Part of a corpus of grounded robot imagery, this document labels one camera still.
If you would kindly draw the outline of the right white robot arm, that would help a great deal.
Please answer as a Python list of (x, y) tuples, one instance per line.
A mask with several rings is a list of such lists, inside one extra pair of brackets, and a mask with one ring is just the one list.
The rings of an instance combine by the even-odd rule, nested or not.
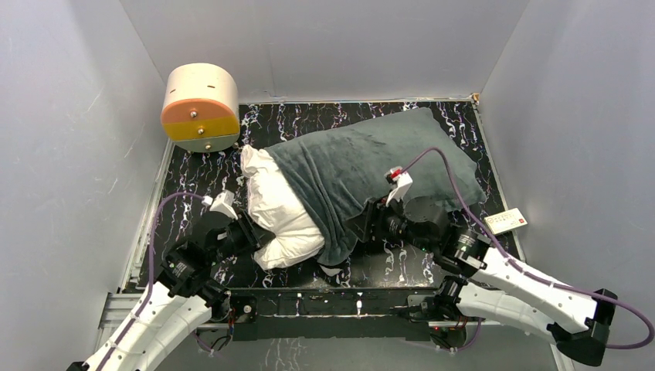
[(408, 296), (407, 319), (490, 319), (537, 335), (578, 363), (601, 365), (615, 305), (516, 271), (488, 237), (450, 222), (435, 203), (369, 199), (346, 226), (364, 243), (387, 240), (424, 250), (447, 273), (433, 298)]

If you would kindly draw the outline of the zebra and grey pillowcase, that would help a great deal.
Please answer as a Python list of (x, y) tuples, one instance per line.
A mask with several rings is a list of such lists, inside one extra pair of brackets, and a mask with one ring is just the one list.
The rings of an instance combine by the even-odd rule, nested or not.
[(312, 257), (330, 267), (343, 263), (357, 243), (345, 222), (370, 198), (389, 193), (385, 174), (407, 166), (407, 197), (429, 196), (453, 211), (486, 199), (476, 163), (421, 107), (316, 131), (264, 148), (316, 223), (324, 246)]

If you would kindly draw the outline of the cream and orange cylindrical container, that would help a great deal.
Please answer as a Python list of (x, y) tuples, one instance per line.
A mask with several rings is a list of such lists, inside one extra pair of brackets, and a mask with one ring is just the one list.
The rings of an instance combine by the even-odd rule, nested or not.
[(232, 147), (240, 136), (239, 95), (230, 73), (211, 63), (189, 63), (168, 75), (161, 126), (186, 151)]

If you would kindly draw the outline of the white pillow insert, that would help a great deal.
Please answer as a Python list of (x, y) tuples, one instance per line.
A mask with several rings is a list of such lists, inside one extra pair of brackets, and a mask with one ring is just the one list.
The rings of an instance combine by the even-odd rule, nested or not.
[(240, 165), (247, 178), (247, 212), (258, 226), (274, 234), (254, 253), (254, 260), (268, 271), (315, 257), (324, 237), (271, 155), (246, 145)]

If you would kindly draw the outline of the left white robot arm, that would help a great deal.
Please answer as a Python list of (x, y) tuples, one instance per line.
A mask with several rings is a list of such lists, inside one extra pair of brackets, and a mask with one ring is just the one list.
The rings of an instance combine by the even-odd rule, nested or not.
[(172, 245), (154, 279), (113, 335), (71, 370), (153, 370), (206, 322), (253, 322), (256, 299), (233, 294), (212, 276), (225, 259), (253, 254), (275, 237), (248, 215), (207, 212)]

